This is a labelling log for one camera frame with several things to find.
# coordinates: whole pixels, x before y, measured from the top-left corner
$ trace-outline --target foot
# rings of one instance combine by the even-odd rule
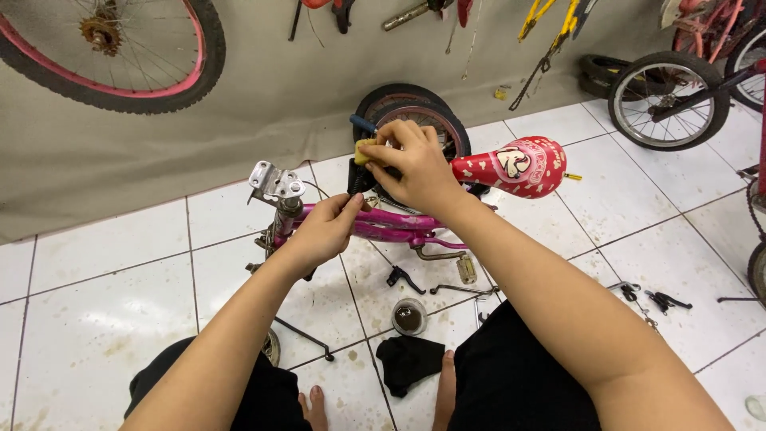
[[[436,395],[434,411],[434,426],[432,431],[446,431],[452,412],[455,410],[455,392],[457,378],[455,377],[455,352],[447,350],[441,357],[441,375],[439,390]]]
[[[303,392],[298,394],[298,402],[303,409],[303,418],[309,421],[312,431],[328,431],[327,415],[325,415],[325,394],[322,392],[322,388],[318,386],[311,388],[309,398],[311,399],[311,410],[306,404],[306,395]]]

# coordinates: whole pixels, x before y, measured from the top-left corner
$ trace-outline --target cartoon dog print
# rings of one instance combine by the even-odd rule
[[[510,178],[519,179],[529,169],[531,160],[517,146],[506,146],[497,150],[497,159]]]

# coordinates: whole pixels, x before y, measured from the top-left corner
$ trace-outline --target yellow sponge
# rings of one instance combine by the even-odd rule
[[[354,146],[354,163],[356,163],[357,166],[364,166],[367,162],[372,161],[372,157],[366,156],[362,154],[359,151],[359,147],[362,145],[375,145],[378,142],[377,139],[360,139],[356,141],[356,145]]]

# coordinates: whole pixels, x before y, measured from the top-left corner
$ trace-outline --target pink bicycle rim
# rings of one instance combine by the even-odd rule
[[[94,90],[98,90],[102,93],[106,94],[112,94],[114,96],[122,96],[122,97],[134,97],[138,99],[149,99],[149,98],[155,98],[155,97],[165,97],[165,96],[172,96],[173,94],[181,93],[182,91],[188,90],[191,88],[195,82],[199,79],[200,75],[202,75],[202,66],[205,62],[205,36],[202,34],[202,26],[199,24],[199,20],[197,19],[197,14],[194,12],[194,9],[189,4],[188,0],[181,0],[184,2],[184,5],[186,6],[186,11],[189,13],[189,18],[191,18],[191,22],[194,23],[195,33],[197,34],[197,62],[195,64],[194,70],[192,70],[189,75],[184,78],[183,81],[178,82],[177,84],[173,84],[170,87],[162,88],[159,90],[128,90],[125,88],[115,88],[111,87],[109,85],[101,84],[99,82],[90,80],[86,77],[81,77],[78,74],[75,74],[72,71],[69,71],[65,67],[61,67],[58,63],[55,61],[52,61],[50,58],[46,57],[44,54],[42,54],[40,51],[38,51],[35,47],[29,44],[11,25],[11,23],[5,19],[5,16],[0,14],[0,32],[13,44],[16,46],[16,48],[19,49],[19,51],[23,52],[27,57],[34,60],[39,65],[45,67],[49,71],[61,76],[62,78],[72,81],[75,84],[82,85],[84,87],[93,88]]]

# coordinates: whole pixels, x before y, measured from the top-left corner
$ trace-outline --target blue handlebar grip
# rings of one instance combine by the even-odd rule
[[[378,132],[378,128],[373,123],[370,123],[359,115],[352,114],[349,117],[349,121],[351,121],[351,124],[361,127],[362,129],[367,130],[369,133],[376,134]]]

